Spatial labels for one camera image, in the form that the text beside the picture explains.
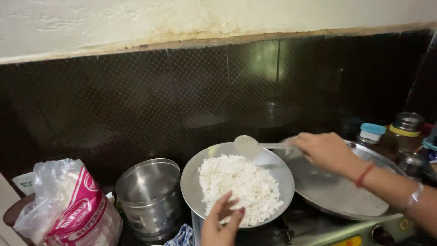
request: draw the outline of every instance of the stove knob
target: stove knob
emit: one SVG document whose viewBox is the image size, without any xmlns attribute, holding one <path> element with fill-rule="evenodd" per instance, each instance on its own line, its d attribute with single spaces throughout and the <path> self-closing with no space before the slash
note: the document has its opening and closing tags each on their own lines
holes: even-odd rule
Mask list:
<svg viewBox="0 0 437 246">
<path fill-rule="evenodd" d="M 395 244 L 395 239 L 393 236 L 380 225 L 377 225 L 375 228 L 373 228 L 372 239 L 380 245 L 392 246 Z"/>
</svg>

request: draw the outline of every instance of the stove top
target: stove top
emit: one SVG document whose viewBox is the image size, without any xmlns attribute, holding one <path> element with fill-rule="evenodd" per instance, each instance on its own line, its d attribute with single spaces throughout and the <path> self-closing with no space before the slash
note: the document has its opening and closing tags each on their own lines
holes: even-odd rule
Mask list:
<svg viewBox="0 0 437 246">
<path fill-rule="evenodd" d="M 192 213 L 195 246 L 203 219 Z M 402 214 L 373 221 L 352 221 L 325 214 L 295 194 L 283 215 L 271 223 L 239 230 L 236 246 L 395 244 L 414 235 L 415 225 Z"/>
</svg>

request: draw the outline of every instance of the dark tile backsplash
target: dark tile backsplash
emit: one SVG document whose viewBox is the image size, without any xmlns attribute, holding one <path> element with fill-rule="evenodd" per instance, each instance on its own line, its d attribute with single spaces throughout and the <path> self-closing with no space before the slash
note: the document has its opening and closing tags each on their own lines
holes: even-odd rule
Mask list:
<svg viewBox="0 0 437 246">
<path fill-rule="evenodd" d="M 162 157 L 180 167 L 248 134 L 279 141 L 388 124 L 406 109 L 436 119 L 429 30 L 314 36 L 0 66 L 0 172 L 80 158 L 101 183 Z"/>
</svg>

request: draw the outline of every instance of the silver bangle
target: silver bangle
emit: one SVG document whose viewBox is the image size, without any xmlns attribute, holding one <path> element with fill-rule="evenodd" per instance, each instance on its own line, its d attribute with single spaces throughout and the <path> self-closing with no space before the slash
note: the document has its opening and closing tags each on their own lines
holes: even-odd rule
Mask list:
<svg viewBox="0 0 437 246">
<path fill-rule="evenodd" d="M 419 201 L 420 195 L 422 194 L 424 187 L 422 183 L 419 183 L 419 188 L 413 194 L 408 201 L 408 208 L 411 208 L 416 202 Z"/>
</svg>

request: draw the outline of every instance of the blue checkered cloth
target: blue checkered cloth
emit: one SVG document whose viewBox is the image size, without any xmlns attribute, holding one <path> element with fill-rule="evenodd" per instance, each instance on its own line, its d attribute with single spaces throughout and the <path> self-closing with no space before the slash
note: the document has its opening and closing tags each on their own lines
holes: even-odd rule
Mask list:
<svg viewBox="0 0 437 246">
<path fill-rule="evenodd" d="M 183 224 L 179 230 L 179 233 L 171 240 L 166 242 L 164 246 L 193 246 L 193 229 L 187 225 Z"/>
</svg>

